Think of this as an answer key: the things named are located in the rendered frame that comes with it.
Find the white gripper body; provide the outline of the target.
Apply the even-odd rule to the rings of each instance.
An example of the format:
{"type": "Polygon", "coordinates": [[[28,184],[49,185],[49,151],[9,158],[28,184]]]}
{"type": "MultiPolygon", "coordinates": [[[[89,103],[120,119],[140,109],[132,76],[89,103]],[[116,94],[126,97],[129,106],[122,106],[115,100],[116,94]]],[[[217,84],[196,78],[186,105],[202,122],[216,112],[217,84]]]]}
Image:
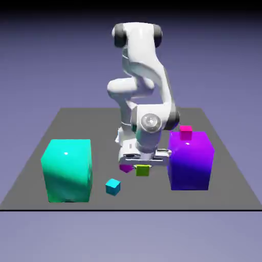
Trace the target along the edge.
{"type": "Polygon", "coordinates": [[[167,166],[171,150],[157,149],[154,153],[142,153],[140,151],[123,153],[119,151],[119,163],[124,165],[150,165],[150,166],[167,166]]]}

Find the small yellow-green cube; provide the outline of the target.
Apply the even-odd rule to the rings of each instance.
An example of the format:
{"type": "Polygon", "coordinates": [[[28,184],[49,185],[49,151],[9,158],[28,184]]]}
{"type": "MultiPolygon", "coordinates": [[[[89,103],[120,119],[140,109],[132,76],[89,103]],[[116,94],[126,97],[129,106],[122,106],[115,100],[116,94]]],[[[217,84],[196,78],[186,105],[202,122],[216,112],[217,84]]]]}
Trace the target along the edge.
{"type": "Polygon", "coordinates": [[[147,177],[149,176],[150,165],[136,165],[136,176],[147,177]]]}

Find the small cyan cube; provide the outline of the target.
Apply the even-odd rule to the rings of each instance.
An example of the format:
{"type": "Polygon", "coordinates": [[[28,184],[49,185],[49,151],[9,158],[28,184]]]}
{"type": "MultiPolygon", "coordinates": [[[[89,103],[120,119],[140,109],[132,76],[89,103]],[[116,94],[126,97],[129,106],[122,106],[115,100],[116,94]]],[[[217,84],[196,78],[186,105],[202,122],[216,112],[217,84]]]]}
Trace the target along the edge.
{"type": "Polygon", "coordinates": [[[116,196],[121,189],[121,182],[116,179],[109,179],[105,184],[106,193],[116,196]]]}

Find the small pink cube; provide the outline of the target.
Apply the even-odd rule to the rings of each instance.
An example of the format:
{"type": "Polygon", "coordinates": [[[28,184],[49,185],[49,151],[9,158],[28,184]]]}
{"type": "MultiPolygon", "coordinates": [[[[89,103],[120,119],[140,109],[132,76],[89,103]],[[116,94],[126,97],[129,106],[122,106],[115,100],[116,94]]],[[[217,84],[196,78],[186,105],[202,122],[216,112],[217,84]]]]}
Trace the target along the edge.
{"type": "Polygon", "coordinates": [[[180,126],[180,139],[183,141],[192,139],[192,126],[190,125],[181,125],[180,126]]]}

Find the large purple box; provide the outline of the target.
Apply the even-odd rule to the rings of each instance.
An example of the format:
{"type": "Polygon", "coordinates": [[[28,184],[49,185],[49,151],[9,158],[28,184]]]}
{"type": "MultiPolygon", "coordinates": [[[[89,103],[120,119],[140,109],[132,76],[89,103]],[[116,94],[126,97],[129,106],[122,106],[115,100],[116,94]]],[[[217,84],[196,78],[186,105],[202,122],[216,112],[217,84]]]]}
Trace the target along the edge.
{"type": "Polygon", "coordinates": [[[168,149],[171,189],[208,190],[215,150],[207,134],[193,132],[190,140],[182,140],[179,132],[171,132],[168,149]]]}

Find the large teal box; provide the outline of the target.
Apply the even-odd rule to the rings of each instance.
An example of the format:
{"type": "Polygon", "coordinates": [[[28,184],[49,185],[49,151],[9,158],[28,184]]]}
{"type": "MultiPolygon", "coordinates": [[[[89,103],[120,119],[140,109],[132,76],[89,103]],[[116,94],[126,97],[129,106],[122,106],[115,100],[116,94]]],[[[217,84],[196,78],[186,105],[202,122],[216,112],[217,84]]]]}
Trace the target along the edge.
{"type": "Polygon", "coordinates": [[[93,167],[89,139],[52,139],[40,161],[50,203],[90,200],[93,167]]]}

